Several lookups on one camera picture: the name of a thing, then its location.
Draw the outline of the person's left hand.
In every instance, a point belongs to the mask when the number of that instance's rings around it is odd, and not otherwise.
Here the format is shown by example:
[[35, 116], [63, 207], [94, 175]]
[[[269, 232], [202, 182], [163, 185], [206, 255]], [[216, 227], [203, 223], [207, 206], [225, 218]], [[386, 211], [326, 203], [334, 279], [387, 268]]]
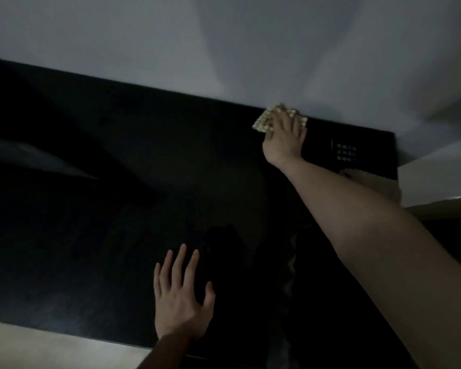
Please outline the person's left hand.
[[171, 290], [172, 265], [177, 255], [169, 250], [161, 264], [160, 285], [162, 294], [155, 302], [155, 330], [158, 338], [177, 329], [189, 330], [198, 340], [206, 333], [214, 315], [214, 310], [204, 310], [195, 294], [195, 278], [200, 253], [192, 252], [189, 263], [183, 269], [181, 289]]

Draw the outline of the person's right hand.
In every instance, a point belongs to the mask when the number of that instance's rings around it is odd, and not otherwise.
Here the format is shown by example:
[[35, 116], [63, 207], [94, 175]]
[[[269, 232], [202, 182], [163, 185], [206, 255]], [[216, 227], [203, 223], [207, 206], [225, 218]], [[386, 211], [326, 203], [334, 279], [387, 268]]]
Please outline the person's right hand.
[[285, 111], [271, 114], [273, 139], [268, 147], [263, 147], [268, 163], [283, 172], [290, 162], [301, 160], [301, 150], [307, 135], [307, 127], [302, 127], [298, 117], [291, 118]]

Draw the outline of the yellow textured cleaning cloth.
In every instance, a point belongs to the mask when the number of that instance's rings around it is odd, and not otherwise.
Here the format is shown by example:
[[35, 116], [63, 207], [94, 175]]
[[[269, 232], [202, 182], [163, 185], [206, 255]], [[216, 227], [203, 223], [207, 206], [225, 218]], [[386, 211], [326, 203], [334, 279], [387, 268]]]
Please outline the yellow textured cleaning cloth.
[[254, 124], [252, 125], [252, 129], [262, 133], [266, 133], [268, 130], [272, 131], [273, 120], [271, 114], [273, 112], [277, 112], [278, 110], [285, 111], [291, 118], [298, 117], [301, 126], [306, 127], [308, 117], [300, 114], [300, 112], [296, 109], [288, 108], [283, 103], [279, 103], [266, 108], [264, 112], [255, 120]]

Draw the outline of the person's right forearm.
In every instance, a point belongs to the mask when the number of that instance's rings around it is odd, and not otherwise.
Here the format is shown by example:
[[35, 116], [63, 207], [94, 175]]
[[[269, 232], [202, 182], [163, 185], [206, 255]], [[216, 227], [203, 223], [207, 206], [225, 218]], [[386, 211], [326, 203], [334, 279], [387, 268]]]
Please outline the person's right forearm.
[[461, 264], [377, 192], [301, 158], [280, 170], [418, 366], [461, 369]]

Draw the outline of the person's left forearm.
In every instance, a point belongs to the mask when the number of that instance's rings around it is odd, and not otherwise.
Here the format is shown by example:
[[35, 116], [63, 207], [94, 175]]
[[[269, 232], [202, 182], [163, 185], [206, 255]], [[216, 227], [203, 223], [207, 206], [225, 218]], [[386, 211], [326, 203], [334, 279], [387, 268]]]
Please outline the person's left forearm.
[[164, 335], [136, 369], [178, 369], [194, 338], [182, 328]]

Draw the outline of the black glass cooktop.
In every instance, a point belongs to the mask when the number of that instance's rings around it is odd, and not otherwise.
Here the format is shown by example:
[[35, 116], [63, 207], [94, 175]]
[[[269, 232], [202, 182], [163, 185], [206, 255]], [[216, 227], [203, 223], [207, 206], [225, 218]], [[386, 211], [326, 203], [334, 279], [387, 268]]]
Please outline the black glass cooktop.
[[0, 61], [0, 322], [153, 347], [153, 269], [185, 243], [217, 300], [184, 368], [409, 367], [257, 114]]

